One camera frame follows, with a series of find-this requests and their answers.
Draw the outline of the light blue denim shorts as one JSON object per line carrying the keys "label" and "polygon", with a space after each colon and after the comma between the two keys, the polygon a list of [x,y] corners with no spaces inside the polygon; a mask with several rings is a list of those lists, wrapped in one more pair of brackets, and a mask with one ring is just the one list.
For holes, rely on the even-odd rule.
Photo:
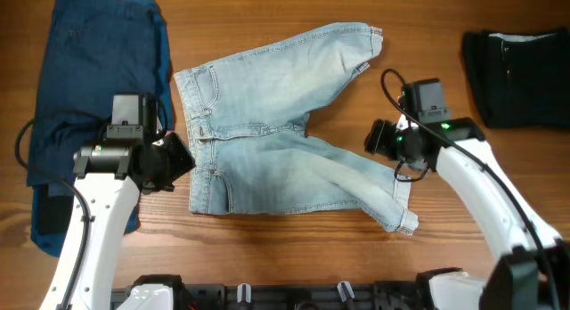
{"label": "light blue denim shorts", "polygon": [[306,132],[379,55],[382,31],[326,25],[175,74],[195,166],[189,209],[206,215],[294,215],[360,209],[412,234],[411,187],[392,168]]}

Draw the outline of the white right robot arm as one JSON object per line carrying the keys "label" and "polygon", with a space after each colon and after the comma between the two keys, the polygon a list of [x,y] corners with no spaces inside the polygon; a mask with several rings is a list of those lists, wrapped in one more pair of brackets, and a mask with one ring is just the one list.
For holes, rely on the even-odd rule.
{"label": "white right robot arm", "polygon": [[400,165],[419,163],[446,181],[476,221],[495,260],[491,275],[460,268],[417,277],[426,309],[567,309],[569,243],[527,204],[470,118],[415,127],[376,120],[364,148]]}

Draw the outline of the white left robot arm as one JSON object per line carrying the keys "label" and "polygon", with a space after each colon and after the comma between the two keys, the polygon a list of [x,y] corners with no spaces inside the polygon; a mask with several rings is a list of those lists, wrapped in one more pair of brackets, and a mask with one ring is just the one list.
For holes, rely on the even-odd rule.
{"label": "white left robot arm", "polygon": [[75,199],[44,309],[108,309],[127,221],[143,194],[171,192],[194,167],[176,133],[155,143],[91,141],[75,160]]}

